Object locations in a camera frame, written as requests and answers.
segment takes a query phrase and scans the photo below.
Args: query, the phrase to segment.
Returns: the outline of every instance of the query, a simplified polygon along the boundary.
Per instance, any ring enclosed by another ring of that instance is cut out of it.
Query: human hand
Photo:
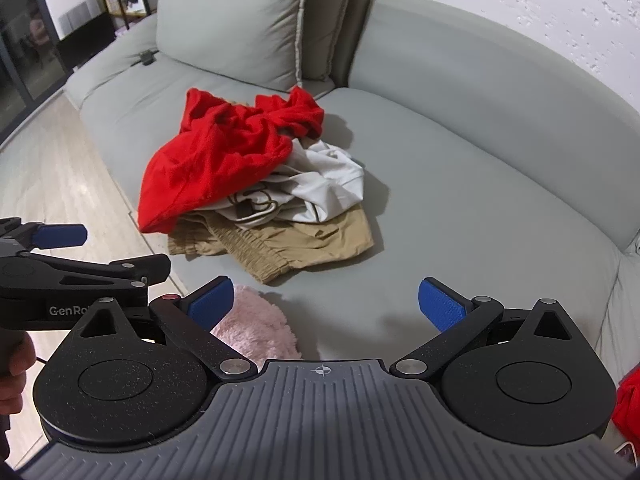
[[[27,382],[26,371],[36,362],[33,341],[26,332],[24,340],[9,358],[9,375],[0,378],[0,415],[13,415],[22,409],[22,391]]]

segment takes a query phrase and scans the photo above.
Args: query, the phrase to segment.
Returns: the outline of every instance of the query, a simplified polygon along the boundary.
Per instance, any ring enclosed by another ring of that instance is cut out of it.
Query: light wood floor
[[[138,232],[133,211],[88,139],[75,108],[61,94],[0,151],[0,218],[9,216],[84,224],[89,239],[83,247],[46,251],[62,258],[107,263],[164,251],[166,243],[159,235],[147,238]],[[182,284],[172,278],[151,287],[149,296],[184,292]],[[39,357],[45,360],[65,335],[31,333]],[[41,369],[36,364],[29,371],[25,407],[12,417],[7,433],[11,466],[23,463],[46,442],[31,398],[33,381]]]

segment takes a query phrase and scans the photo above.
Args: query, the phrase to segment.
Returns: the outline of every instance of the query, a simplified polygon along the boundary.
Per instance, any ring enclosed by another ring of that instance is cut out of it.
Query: silver screw
[[[245,359],[227,359],[220,363],[220,369],[227,375],[244,374],[249,368],[251,365]]]
[[[427,365],[418,359],[402,359],[396,363],[396,370],[405,375],[419,375],[427,371]]]

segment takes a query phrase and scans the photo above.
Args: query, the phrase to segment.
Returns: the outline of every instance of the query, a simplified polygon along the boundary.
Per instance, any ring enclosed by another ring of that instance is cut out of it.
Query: throw pillow
[[[158,49],[273,90],[302,81],[305,0],[159,0]]]
[[[325,80],[349,0],[306,0],[302,36],[302,77]]]

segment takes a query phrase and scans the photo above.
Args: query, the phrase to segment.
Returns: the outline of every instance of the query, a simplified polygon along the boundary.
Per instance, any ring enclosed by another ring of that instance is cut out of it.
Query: pink fur slipper
[[[234,285],[234,306],[211,333],[251,359],[258,370],[267,359],[301,359],[287,318],[250,286]]]

